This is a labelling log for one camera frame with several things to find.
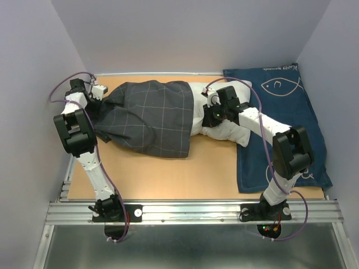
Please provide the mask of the white stained pillow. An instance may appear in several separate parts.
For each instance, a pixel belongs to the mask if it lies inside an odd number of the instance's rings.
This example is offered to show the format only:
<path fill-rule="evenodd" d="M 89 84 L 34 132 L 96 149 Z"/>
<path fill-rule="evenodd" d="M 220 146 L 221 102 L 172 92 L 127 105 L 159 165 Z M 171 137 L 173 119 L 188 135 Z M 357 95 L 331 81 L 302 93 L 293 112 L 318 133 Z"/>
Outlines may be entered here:
<path fill-rule="evenodd" d="M 229 120 L 222 121 L 216 127 L 203 127 L 202 122 L 204 120 L 204 108 L 203 106 L 207 104 L 207 98 L 202 96 L 202 91 L 205 89 L 207 84 L 204 82 L 190 82 L 189 86 L 191 88 L 193 97 L 194 97 L 194 113 L 192 121 L 192 130 L 191 135 L 202 134 L 213 138 L 215 140 L 229 140 L 235 142 L 243 147 L 247 147 L 250 139 L 251 131 L 247 128 L 240 127 Z M 244 84 L 238 81 L 231 82 L 216 82 L 209 87 L 209 92 L 215 93 L 217 90 L 222 89 L 227 86 L 233 86 L 236 95 L 239 98 L 241 103 L 250 101 L 250 86 L 252 83 L 250 81 L 245 81 Z"/>

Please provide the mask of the grey checked pillowcase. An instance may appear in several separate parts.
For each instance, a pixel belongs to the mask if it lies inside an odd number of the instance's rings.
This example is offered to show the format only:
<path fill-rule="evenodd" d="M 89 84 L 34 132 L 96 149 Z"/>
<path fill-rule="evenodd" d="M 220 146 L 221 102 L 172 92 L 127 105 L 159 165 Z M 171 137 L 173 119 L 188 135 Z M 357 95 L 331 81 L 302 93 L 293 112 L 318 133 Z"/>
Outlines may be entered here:
<path fill-rule="evenodd" d="M 193 114 L 187 82 L 125 82 L 103 99 L 93 126 L 104 142 L 155 157 L 186 158 Z"/>

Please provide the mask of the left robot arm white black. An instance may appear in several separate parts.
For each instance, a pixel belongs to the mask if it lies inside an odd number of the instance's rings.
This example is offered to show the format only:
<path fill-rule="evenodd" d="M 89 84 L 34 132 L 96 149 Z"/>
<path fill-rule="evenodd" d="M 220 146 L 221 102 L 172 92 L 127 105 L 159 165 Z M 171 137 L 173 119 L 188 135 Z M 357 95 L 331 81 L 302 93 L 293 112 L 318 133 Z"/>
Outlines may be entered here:
<path fill-rule="evenodd" d="M 110 180 L 99 157 L 98 140 L 92 120 L 98 116 L 100 102 L 108 88 L 93 84 L 86 90 L 85 81 L 70 80 L 70 90 L 62 100 L 63 111 L 53 121 L 64 150 L 82 166 L 95 194 L 95 205 L 89 206 L 96 221 L 128 221 L 121 195 Z"/>

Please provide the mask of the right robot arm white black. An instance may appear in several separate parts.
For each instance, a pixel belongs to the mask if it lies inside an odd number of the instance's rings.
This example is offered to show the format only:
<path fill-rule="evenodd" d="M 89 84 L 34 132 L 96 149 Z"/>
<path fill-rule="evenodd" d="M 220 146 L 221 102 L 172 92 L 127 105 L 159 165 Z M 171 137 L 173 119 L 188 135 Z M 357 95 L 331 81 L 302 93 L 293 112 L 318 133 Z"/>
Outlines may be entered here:
<path fill-rule="evenodd" d="M 240 102 L 233 86 L 219 90 L 206 87 L 201 94 L 207 98 L 203 106 L 204 127 L 215 127 L 228 120 L 249 129 L 264 144 L 272 179 L 258 203 L 242 205 L 240 221 L 271 221 L 278 216 L 291 219 L 287 198 L 294 193 L 297 179 L 314 162 L 306 129 L 280 123 L 260 108 Z"/>

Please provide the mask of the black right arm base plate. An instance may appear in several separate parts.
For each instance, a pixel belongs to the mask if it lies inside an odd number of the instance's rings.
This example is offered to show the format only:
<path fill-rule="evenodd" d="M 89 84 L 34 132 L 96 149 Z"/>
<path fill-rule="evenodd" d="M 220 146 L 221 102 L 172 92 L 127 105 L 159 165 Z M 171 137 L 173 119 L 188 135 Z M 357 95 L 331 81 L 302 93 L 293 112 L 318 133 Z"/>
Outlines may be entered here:
<path fill-rule="evenodd" d="M 274 220 L 291 220 L 291 211 L 286 202 L 271 206 L 265 201 L 259 203 L 243 203 L 241 205 L 241 212 L 239 220 L 241 222 L 259 221 L 261 223 L 270 222 Z"/>

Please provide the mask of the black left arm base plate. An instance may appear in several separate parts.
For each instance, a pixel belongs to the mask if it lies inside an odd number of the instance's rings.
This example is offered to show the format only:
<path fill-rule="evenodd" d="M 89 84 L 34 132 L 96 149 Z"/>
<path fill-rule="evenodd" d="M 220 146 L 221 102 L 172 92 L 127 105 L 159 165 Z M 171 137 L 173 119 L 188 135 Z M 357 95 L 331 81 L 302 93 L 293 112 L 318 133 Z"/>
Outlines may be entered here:
<path fill-rule="evenodd" d="M 125 203 L 125 209 L 128 213 L 128 221 L 129 222 L 142 222 L 142 209 L 143 206 L 141 204 L 128 204 Z M 92 222 L 94 223 L 104 223 L 104 222 L 124 222 L 125 216 L 123 213 L 123 209 L 120 206 L 119 209 L 115 210 L 111 216 L 95 216 L 93 213 Z"/>

